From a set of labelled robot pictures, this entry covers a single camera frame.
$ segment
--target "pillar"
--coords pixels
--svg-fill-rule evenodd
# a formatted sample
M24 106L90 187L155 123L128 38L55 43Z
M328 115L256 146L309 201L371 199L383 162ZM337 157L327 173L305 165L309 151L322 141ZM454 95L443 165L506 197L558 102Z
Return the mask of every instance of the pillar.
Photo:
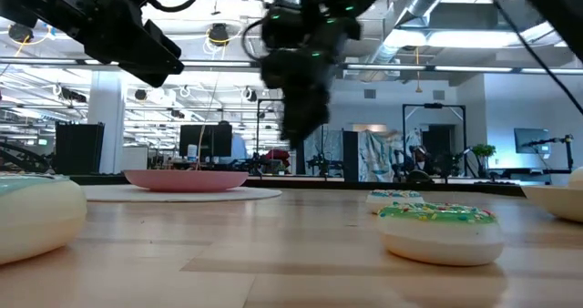
M120 72L94 71L91 78L87 123L105 125L101 173L121 171L127 89L122 86L120 76Z

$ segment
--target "wooden table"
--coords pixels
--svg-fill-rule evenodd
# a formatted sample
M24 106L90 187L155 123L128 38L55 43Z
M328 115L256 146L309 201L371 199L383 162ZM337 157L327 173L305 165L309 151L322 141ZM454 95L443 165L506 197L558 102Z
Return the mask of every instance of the wooden table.
M494 264L384 251L364 191L285 190L214 203L91 203L68 247L0 267L0 306L83 308L581 307L583 225L520 198L424 193L497 213Z

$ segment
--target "donut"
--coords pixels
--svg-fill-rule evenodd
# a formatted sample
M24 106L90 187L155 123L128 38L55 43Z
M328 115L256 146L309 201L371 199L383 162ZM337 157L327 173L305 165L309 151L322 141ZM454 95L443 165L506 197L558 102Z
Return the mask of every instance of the donut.
M0 264L66 245L86 213L85 193L67 177L0 175Z
M568 177L568 186L571 189L583 190L583 167L575 169Z
M496 216L474 207L396 202L379 210L377 226L387 251L419 262L477 266L504 248Z
M366 197L366 207L371 213L397 203L423 203L419 192L414 190L373 190Z

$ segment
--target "sprinkled donut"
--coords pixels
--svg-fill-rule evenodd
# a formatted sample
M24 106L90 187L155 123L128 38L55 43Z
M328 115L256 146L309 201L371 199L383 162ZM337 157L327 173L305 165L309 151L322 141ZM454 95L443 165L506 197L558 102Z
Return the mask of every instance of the sprinkled donut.
M371 213L394 203L423 203L419 192L414 190L373 190L366 198L366 206Z
M504 248L494 213L457 204L395 202L378 211L378 228L389 252L420 262L476 266Z

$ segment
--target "monitor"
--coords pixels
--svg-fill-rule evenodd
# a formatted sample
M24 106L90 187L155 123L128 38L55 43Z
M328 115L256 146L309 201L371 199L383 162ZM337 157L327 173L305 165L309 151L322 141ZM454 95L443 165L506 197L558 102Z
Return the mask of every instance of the monitor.
M199 145L201 131L200 125L180 127L180 156L188 155L189 144ZM229 124L205 126L199 148L201 157L230 157L232 131L233 127Z
M533 141L550 139L547 129L539 128L515 128L514 141L517 153L526 154L550 154L550 143L530 146Z

